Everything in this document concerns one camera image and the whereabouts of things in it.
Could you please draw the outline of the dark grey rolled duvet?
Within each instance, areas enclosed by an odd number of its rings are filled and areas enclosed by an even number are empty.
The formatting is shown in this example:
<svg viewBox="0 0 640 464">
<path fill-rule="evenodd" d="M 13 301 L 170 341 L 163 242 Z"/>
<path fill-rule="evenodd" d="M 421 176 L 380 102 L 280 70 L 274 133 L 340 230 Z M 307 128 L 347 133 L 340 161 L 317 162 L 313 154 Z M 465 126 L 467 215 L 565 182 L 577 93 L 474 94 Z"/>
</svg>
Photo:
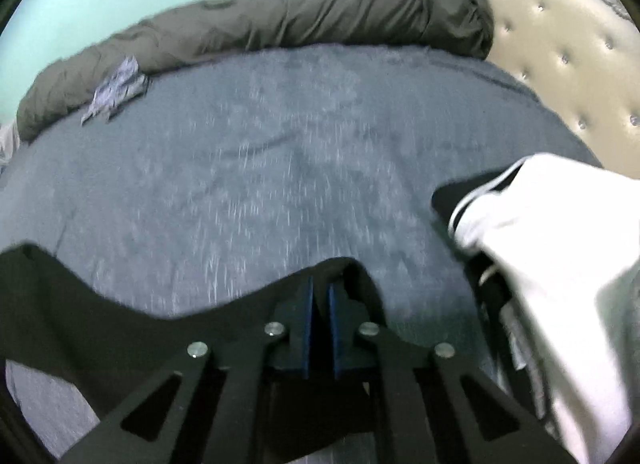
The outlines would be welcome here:
<svg viewBox="0 0 640 464">
<path fill-rule="evenodd" d="M 34 141 L 86 106 L 128 57 L 146 75 L 226 54 L 314 44 L 427 46 L 484 60 L 494 26 L 489 0 L 200 0 L 51 63 L 20 101 L 16 131 Z"/>
</svg>

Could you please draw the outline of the blue patterned bed sheet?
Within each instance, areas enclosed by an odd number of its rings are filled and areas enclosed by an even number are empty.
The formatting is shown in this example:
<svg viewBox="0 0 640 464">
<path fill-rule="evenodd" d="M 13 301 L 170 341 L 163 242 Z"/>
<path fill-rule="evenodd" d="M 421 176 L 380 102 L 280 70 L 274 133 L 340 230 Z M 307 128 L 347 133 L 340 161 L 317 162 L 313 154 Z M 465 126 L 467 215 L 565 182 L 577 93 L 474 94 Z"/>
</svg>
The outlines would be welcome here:
<svg viewBox="0 0 640 464">
<path fill-rule="evenodd" d="M 69 116 L 22 146 L 1 177 L 1 256 L 34 244 L 161 319 L 352 258 L 380 324 L 453 346 L 492 380 L 480 300 L 432 197 L 538 153 L 596 162 L 489 62 L 419 47 L 242 54 L 157 77 L 111 124 Z M 98 424 L 73 384 L 1 358 L 3 462 L 65 463 Z"/>
</svg>

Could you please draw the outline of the cream tufted headboard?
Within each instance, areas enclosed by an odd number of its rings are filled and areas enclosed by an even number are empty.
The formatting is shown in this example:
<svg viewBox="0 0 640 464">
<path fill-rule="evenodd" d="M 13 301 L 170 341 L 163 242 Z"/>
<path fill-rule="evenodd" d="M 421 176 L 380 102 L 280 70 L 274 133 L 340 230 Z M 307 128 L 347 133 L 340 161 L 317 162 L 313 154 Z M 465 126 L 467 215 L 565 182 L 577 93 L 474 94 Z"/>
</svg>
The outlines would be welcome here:
<svg viewBox="0 0 640 464">
<path fill-rule="evenodd" d="M 639 175 L 639 29 L 623 0 L 489 0 L 490 62 L 557 112 L 613 172 Z"/>
</svg>

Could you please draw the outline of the light grey blanket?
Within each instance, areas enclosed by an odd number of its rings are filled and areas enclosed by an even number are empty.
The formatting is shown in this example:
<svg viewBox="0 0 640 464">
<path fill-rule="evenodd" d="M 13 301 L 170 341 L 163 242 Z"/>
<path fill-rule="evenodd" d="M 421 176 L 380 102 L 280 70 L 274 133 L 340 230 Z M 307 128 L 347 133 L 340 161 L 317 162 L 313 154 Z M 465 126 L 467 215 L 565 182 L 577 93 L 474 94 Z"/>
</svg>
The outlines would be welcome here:
<svg viewBox="0 0 640 464">
<path fill-rule="evenodd" d="M 0 126 L 0 166 L 4 167 L 12 160 L 21 146 L 20 135 L 14 120 Z"/>
</svg>

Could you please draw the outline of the small blue crumpled cloth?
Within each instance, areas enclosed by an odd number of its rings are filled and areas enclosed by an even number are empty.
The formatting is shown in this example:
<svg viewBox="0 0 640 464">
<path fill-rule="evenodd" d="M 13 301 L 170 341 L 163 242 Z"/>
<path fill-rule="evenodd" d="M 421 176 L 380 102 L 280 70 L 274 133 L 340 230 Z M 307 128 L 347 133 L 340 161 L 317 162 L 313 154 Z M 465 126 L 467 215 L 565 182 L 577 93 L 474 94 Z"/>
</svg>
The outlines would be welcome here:
<svg viewBox="0 0 640 464">
<path fill-rule="evenodd" d="M 134 56 L 126 57 L 96 88 L 80 124 L 85 125 L 99 117 L 110 120 L 125 103 L 145 94 L 149 81 L 149 77 L 140 70 L 138 60 Z"/>
</svg>

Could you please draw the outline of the white black folded garment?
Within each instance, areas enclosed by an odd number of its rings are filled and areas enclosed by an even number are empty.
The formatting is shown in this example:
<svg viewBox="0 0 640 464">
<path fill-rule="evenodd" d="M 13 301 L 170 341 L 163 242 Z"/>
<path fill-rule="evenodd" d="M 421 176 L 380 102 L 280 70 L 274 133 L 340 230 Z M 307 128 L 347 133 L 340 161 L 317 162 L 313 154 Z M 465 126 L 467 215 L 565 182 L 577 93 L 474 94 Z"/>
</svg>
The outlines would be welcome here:
<svg viewBox="0 0 640 464">
<path fill-rule="evenodd" d="M 437 188 L 454 245 L 487 258 L 486 291 L 518 362 L 540 364 L 544 398 L 577 461 L 603 463 L 639 421 L 639 184 L 538 153 Z"/>
</svg>

